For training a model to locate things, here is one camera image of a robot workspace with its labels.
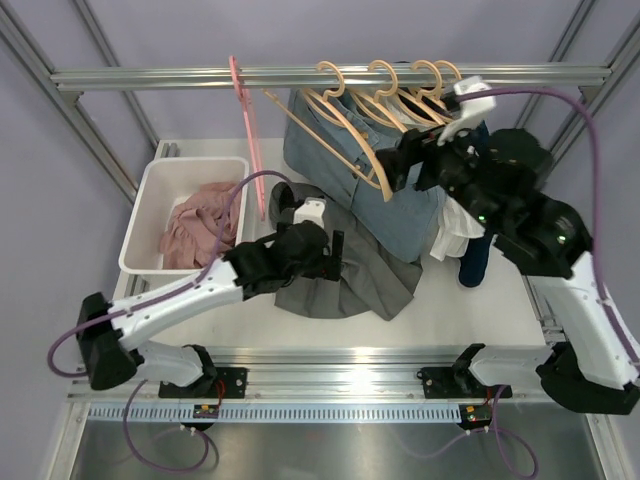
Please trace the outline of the grey pleated skirt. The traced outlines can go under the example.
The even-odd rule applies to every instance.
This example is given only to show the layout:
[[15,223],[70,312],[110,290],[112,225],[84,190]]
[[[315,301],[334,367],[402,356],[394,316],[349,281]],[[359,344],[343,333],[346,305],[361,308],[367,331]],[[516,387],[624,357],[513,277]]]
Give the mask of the grey pleated skirt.
[[394,319],[413,299],[423,273],[421,262],[406,263],[389,253],[356,217],[319,188],[281,181],[271,190],[269,221],[286,222],[294,195],[323,199],[325,228],[344,233],[341,276],[337,282],[297,278],[275,294],[275,306],[312,319],[342,319],[367,311]]

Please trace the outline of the light blue denim skirt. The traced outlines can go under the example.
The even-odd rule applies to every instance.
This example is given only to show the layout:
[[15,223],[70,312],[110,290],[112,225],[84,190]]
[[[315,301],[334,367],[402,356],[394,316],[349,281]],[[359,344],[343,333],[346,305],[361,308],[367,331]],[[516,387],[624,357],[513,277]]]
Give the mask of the light blue denim skirt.
[[417,191],[421,167],[411,167],[404,189],[386,202],[380,190],[365,182],[371,164],[344,128],[323,118],[293,90],[288,110],[283,158],[292,170],[320,188],[354,216],[392,255],[413,262],[432,245],[437,217],[445,200],[439,187]]

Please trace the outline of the pink ruffled skirt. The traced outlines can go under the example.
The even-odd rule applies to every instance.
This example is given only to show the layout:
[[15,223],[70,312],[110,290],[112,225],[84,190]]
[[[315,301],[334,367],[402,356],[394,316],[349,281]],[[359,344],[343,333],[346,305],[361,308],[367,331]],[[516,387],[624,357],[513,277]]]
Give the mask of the pink ruffled skirt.
[[240,220],[240,194],[234,198],[229,212],[224,212],[235,187],[232,182],[201,185],[196,193],[173,208],[159,243],[164,269],[202,269],[211,260],[218,239],[221,239],[221,244],[217,256],[235,245]]

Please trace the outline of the pink plastic hanger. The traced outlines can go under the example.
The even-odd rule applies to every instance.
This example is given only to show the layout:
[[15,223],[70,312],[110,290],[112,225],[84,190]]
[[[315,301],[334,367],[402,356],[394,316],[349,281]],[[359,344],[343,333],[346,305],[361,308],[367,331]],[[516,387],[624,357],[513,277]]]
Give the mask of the pink plastic hanger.
[[[257,120],[251,92],[245,86],[244,81],[241,78],[241,69],[239,68],[237,59],[234,55],[229,57],[228,63],[233,88],[242,108],[252,172],[257,173],[263,170],[263,159],[257,135]],[[254,184],[259,218],[264,221],[266,216],[264,177],[258,176],[254,180]]]

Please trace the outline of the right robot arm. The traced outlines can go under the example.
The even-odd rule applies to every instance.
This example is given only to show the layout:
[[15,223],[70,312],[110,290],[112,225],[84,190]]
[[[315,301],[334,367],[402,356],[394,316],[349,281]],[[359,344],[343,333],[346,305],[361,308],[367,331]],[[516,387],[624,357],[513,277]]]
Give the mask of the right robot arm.
[[538,187],[551,153],[524,129],[497,130],[486,140],[465,129],[444,143],[438,133],[413,129],[377,151],[392,190],[404,188],[419,166],[416,189],[441,187],[493,235],[565,336],[553,346],[504,353],[469,347],[453,374],[456,389],[466,396],[487,386],[541,389],[576,413],[630,414],[639,402],[639,344],[589,270],[595,239],[579,213]]

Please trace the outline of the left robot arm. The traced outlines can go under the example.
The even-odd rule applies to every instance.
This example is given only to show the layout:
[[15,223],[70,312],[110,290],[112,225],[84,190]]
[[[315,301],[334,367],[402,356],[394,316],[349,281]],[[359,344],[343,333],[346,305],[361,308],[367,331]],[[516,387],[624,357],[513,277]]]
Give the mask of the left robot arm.
[[83,300],[76,339],[94,391],[133,379],[157,381],[163,398],[215,398],[228,387],[203,346],[171,346],[154,336],[207,311],[275,293],[297,278],[336,282],[344,234],[311,221],[278,226],[243,242],[205,272],[139,297],[109,302],[101,293]]

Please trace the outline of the white pleated skirt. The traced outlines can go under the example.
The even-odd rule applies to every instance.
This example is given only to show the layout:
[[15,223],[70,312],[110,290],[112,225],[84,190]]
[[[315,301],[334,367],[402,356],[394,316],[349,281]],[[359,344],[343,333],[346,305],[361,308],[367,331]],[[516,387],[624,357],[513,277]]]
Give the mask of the white pleated skirt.
[[[381,104],[407,129],[424,132],[429,127],[444,125],[453,119],[441,100],[422,96],[412,102],[413,96],[407,93],[399,93],[398,97],[398,100],[382,99]],[[436,196],[437,232],[431,243],[430,255],[439,261],[446,257],[461,258],[471,240],[484,236],[484,229],[440,187],[436,188]]]

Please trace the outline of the dark navy skirt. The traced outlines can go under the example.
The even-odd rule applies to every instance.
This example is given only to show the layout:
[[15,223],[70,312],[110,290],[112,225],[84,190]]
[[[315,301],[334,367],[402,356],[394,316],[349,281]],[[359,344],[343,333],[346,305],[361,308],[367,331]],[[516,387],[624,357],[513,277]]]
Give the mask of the dark navy skirt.
[[[476,127],[472,133],[472,145],[480,154],[488,149],[489,130],[485,122]],[[466,288],[476,288],[484,280],[489,261],[492,236],[485,233],[480,238],[471,239],[465,254],[460,259],[458,272],[459,283]]]

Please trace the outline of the white plastic basket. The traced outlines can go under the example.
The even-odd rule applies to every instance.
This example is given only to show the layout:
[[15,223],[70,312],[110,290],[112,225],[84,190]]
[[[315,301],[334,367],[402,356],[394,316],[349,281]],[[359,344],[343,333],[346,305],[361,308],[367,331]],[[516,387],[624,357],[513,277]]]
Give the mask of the white plastic basket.
[[237,156],[175,157],[152,161],[145,169],[119,256],[119,267],[149,282],[168,283],[193,269],[165,269],[161,237],[174,207],[209,183],[237,184],[250,171]]

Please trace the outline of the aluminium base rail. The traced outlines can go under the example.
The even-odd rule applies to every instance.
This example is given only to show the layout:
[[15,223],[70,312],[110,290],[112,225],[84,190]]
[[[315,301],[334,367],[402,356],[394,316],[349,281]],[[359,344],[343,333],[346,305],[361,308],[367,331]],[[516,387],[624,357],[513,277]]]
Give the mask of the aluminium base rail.
[[418,370],[450,365],[461,349],[211,347],[209,353],[217,366],[248,370],[251,401],[385,403],[422,400]]

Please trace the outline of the aluminium hanging rail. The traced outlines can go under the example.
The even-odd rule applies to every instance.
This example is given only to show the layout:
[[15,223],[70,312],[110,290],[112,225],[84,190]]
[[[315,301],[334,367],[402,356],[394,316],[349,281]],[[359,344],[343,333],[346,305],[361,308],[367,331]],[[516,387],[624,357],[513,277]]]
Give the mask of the aluminium hanging rail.
[[[600,86],[612,74],[606,65],[567,62],[539,64],[457,65],[464,77],[481,76],[491,85],[504,86]],[[338,87],[333,72],[317,72],[314,65],[242,66],[241,78],[247,88],[330,88]],[[90,87],[99,91],[140,91],[174,89],[226,89],[233,87],[230,68],[175,67],[61,69],[56,75],[65,89]]]

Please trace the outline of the aluminium frame strut left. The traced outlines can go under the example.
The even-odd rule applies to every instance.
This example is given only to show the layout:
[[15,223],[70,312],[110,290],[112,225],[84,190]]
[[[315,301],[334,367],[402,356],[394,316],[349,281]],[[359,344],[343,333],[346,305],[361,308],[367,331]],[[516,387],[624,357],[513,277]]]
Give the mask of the aluminium frame strut left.
[[[69,2],[100,59],[107,67],[119,67],[115,50],[89,1]],[[119,159],[80,101],[84,93],[91,91],[90,87],[65,89],[67,87],[63,86],[62,80],[57,80],[56,77],[62,72],[55,68],[9,1],[1,1],[1,47],[7,49],[11,58],[35,83],[37,90],[51,103],[63,124],[70,129],[115,186],[125,196],[133,198],[138,190],[138,182]],[[159,137],[136,95],[129,91],[119,94],[147,143],[156,148]]]

